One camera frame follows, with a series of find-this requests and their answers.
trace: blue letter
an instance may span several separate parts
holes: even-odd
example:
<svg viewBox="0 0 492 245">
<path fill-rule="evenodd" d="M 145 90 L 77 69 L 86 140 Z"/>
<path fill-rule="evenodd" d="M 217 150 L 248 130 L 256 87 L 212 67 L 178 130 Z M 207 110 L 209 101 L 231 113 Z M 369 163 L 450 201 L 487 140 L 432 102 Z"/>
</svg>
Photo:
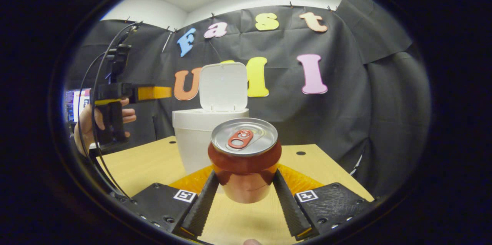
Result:
<svg viewBox="0 0 492 245">
<path fill-rule="evenodd" d="M 186 53 L 188 53 L 193 45 L 190 43 L 193 42 L 193 33 L 195 33 L 196 29 L 191 28 L 187 33 L 184 34 L 180 39 L 178 39 L 178 44 L 181 47 L 181 57 L 183 57 Z"/>
</svg>

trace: red pull tab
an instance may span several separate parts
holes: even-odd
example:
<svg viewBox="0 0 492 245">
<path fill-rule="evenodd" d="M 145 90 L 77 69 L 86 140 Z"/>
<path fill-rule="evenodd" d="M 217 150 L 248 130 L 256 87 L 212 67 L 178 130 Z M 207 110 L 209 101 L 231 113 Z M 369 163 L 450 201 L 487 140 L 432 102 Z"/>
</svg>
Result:
<svg viewBox="0 0 492 245">
<path fill-rule="evenodd" d="M 246 147 L 246 145 L 248 145 L 251 138 L 253 138 L 253 133 L 251 131 L 240 130 L 240 131 L 237 131 L 235 134 L 233 134 L 231 136 L 231 138 L 229 138 L 229 141 L 227 142 L 227 144 L 232 148 L 242 149 L 242 148 Z M 232 144 L 232 141 L 234 141 L 234 140 L 239 140 L 243 143 L 241 145 L 234 145 L 234 144 Z"/>
</svg>

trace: wooden table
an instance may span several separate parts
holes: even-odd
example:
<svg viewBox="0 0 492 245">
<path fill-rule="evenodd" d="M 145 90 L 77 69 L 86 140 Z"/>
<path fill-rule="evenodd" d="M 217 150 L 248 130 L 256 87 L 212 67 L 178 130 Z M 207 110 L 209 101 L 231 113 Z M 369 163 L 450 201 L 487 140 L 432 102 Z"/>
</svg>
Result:
<svg viewBox="0 0 492 245">
<path fill-rule="evenodd" d="M 150 184 L 171 184 L 186 175 L 174 136 L 104 156 L 111 174 L 129 195 Z M 318 146 L 282 146 L 280 163 L 322 184 L 339 182 L 362 198 L 374 198 L 351 175 Z M 219 245 L 242 245 L 254 238 L 263 245 L 296 243 L 285 223 L 281 205 L 271 186 L 268 196 L 258 203 L 236 203 L 217 193 L 200 240 Z"/>
</svg>

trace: styrofoam container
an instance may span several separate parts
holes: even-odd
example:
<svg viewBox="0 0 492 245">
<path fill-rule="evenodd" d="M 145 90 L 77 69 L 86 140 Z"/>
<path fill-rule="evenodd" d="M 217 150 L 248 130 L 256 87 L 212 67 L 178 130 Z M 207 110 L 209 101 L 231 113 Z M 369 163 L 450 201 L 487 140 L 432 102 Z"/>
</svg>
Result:
<svg viewBox="0 0 492 245">
<path fill-rule="evenodd" d="M 204 66 L 198 92 L 202 108 L 173 111 L 174 132 L 187 174 L 211 164 L 207 149 L 218 124 L 249 117 L 246 66 L 239 62 Z"/>
</svg>

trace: aluminum can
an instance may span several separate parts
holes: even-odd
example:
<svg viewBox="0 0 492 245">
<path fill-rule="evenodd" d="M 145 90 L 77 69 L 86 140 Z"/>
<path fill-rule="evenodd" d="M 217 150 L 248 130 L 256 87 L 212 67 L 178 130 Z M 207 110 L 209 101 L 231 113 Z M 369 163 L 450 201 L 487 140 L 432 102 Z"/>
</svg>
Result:
<svg viewBox="0 0 492 245">
<path fill-rule="evenodd" d="M 272 124 L 236 118 L 214 128 L 208 154 L 225 194 L 238 203 L 255 203 L 268 194 L 282 147 Z"/>
</svg>

